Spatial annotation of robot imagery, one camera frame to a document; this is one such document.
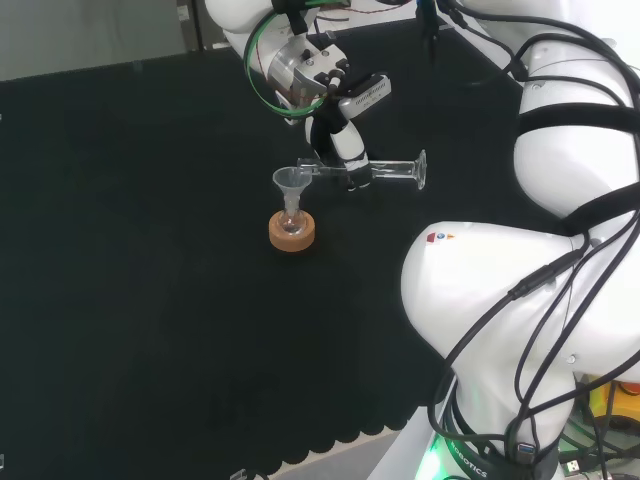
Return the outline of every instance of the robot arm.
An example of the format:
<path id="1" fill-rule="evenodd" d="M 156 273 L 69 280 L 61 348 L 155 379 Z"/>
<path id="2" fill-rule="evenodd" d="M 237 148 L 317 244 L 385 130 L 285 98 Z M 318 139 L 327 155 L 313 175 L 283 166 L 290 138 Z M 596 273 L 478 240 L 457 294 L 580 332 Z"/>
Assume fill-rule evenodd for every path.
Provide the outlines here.
<path id="1" fill-rule="evenodd" d="M 207 0 L 206 4 L 243 58 L 256 26 L 273 12 L 271 0 Z M 300 12 L 307 29 L 318 10 Z M 324 105 L 306 118 L 307 142 L 321 162 L 341 164 L 352 172 L 351 185 L 367 186 L 371 180 L 368 156 L 351 120 L 390 93 L 389 79 L 372 75 L 348 92 L 340 91 L 350 70 L 346 55 L 335 45 L 318 48 L 306 32 L 296 35 L 292 30 L 287 16 L 273 18 L 262 32 L 255 53 L 249 52 L 251 68 L 275 90 L 281 109 L 294 113 L 324 98 Z M 297 123 L 296 118 L 300 117 L 290 118 L 289 123 Z"/>

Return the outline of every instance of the green light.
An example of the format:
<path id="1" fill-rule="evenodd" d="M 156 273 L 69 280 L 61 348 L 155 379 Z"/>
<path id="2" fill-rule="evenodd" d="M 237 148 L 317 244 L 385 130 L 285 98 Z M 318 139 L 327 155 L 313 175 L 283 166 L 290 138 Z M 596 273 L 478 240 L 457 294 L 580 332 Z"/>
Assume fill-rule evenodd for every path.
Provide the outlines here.
<path id="1" fill-rule="evenodd" d="M 415 480 L 433 480 L 440 472 L 440 459 L 436 449 L 427 450 L 422 457 Z"/>

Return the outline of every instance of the test tube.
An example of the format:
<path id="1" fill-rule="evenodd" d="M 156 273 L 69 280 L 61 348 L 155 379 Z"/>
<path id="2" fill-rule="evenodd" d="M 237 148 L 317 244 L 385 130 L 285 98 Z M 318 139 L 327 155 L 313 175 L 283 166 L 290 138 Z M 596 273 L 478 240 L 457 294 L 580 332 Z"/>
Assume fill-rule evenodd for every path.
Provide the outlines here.
<path id="1" fill-rule="evenodd" d="M 422 190 L 426 184 L 427 156 L 422 150 L 417 159 L 413 161 L 402 160 L 369 160 L 373 178 L 413 179 L 418 184 L 418 190 Z M 345 167 L 327 167 L 315 159 L 301 158 L 298 167 L 308 169 L 314 176 L 344 177 L 349 175 Z"/>

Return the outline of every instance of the glass funnel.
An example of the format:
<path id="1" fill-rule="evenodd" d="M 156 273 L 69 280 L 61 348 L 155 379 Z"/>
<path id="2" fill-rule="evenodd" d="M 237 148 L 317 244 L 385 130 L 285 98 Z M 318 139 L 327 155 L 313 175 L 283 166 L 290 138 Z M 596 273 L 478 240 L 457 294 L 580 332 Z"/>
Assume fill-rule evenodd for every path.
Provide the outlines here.
<path id="1" fill-rule="evenodd" d="M 273 174 L 275 183 L 284 195 L 284 210 L 278 225 L 290 235 L 298 235 L 307 227 L 307 219 L 300 210 L 300 194 L 311 183 L 311 170 L 299 167 L 284 167 Z"/>

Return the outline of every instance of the robotic end effector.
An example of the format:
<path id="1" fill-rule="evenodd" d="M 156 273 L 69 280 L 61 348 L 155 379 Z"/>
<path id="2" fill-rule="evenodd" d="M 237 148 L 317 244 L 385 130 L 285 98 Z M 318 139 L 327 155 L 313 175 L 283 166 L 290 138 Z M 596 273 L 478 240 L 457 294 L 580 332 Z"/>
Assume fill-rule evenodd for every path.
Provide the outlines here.
<path id="1" fill-rule="evenodd" d="M 315 16 L 315 12 L 310 13 L 307 20 Z M 322 99 L 322 106 L 306 118 L 307 143 L 320 163 L 346 167 L 350 188 L 369 185 L 371 166 L 362 137 L 351 120 L 391 93 L 389 78 L 369 74 L 354 79 L 344 52 L 334 44 L 314 44 L 305 31 L 291 37 L 275 54 L 267 81 L 276 90 L 280 105 L 290 111 L 309 108 Z"/>
<path id="2" fill-rule="evenodd" d="M 391 92 L 388 77 L 374 74 L 354 81 L 349 60 L 336 45 L 320 45 L 307 38 L 308 27 L 318 11 L 313 7 L 320 6 L 319 2 L 242 2 L 259 3 L 245 14 L 246 21 L 235 18 L 242 17 L 243 12 L 238 11 L 235 4 L 230 6 L 228 0 L 207 0 L 207 6 L 216 21 L 217 12 L 221 10 L 236 12 L 235 31 L 227 32 L 227 37 L 234 49 L 243 55 L 247 75 L 251 75 L 252 69 L 259 70 L 275 90 L 278 106 L 264 98 L 262 102 L 290 124 L 305 119 L 307 142 L 320 163 L 346 167 L 350 172 L 350 187 L 368 185 L 372 178 L 371 167 L 364 142 L 351 119 Z M 257 19 L 256 10 L 261 13 Z"/>

